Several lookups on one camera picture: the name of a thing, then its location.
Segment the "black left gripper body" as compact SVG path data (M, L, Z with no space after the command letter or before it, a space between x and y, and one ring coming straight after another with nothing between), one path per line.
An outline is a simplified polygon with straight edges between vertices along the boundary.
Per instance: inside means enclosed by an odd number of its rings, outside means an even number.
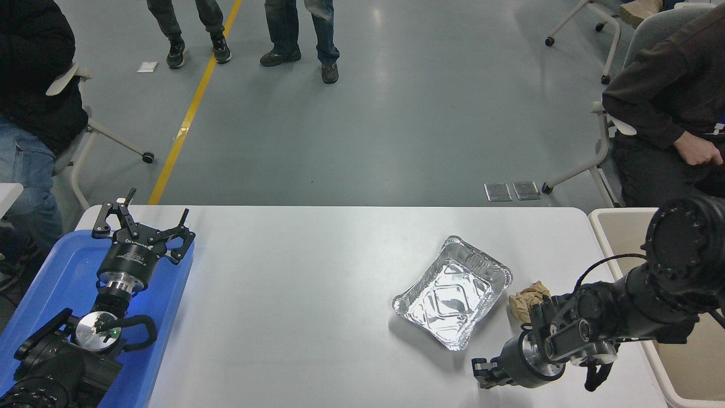
M118 281L122 274L136 282L150 282L160 258L167 252L168 238L154 230L143 230L138 237L127 230L117 230L112 244L97 271L102 282Z

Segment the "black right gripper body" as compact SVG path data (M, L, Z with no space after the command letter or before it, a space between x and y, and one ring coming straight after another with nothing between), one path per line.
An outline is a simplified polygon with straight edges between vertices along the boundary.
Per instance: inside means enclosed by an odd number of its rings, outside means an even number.
M549 362L531 335L519 335L507 341L497 358L497 366L513 384L524 388L538 388L558 380L565 371L564 364Z

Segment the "person's hand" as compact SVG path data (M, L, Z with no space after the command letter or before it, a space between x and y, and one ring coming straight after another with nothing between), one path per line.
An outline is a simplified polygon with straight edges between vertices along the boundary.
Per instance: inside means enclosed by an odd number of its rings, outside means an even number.
M689 132L683 132L673 147L688 165L723 165L722 153L714 143Z

